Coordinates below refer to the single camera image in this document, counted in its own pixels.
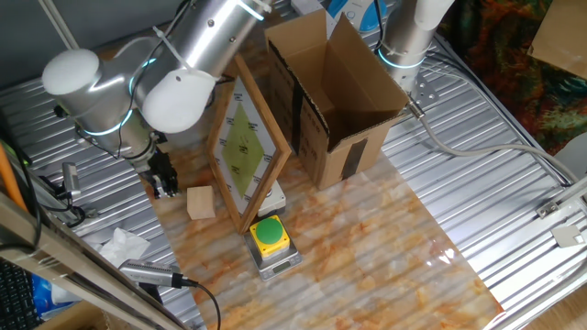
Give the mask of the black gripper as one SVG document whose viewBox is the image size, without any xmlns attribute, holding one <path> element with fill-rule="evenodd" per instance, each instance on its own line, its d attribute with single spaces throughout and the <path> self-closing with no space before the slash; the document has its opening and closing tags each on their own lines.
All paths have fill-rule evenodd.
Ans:
<svg viewBox="0 0 587 330">
<path fill-rule="evenodd" d="M 176 196 L 179 193 L 177 172 L 172 166 L 169 154 L 156 147 L 155 153 L 149 159 L 148 164 L 150 166 L 148 182 L 153 187 L 154 198 L 160 199 L 167 195 Z"/>
</svg>

